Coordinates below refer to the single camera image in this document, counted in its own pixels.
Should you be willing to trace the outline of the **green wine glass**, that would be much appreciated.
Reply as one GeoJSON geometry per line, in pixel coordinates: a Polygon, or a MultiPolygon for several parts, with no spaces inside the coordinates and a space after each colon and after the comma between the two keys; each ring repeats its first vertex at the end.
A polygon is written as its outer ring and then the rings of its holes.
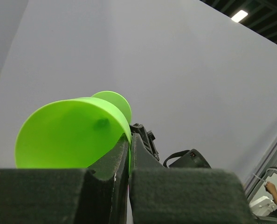
{"type": "Polygon", "coordinates": [[[122,135],[132,142],[132,109],[113,91],[48,103],[34,111],[16,137],[17,168],[87,168],[122,135]]]}

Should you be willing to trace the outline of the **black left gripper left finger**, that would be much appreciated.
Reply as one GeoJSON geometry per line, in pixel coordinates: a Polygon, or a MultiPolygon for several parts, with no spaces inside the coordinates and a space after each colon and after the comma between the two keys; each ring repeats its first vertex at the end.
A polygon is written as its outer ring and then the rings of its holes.
{"type": "Polygon", "coordinates": [[[87,168],[0,169],[0,224],[124,224],[129,143],[87,168]]]}

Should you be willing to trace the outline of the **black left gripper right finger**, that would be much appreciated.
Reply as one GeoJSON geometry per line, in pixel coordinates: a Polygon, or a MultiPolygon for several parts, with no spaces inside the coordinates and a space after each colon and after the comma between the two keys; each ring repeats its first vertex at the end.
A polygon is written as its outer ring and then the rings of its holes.
{"type": "Polygon", "coordinates": [[[232,172],[213,169],[195,149],[176,153],[174,167],[159,162],[154,135],[132,133],[129,194],[136,224],[253,224],[244,189],[232,172]]]}

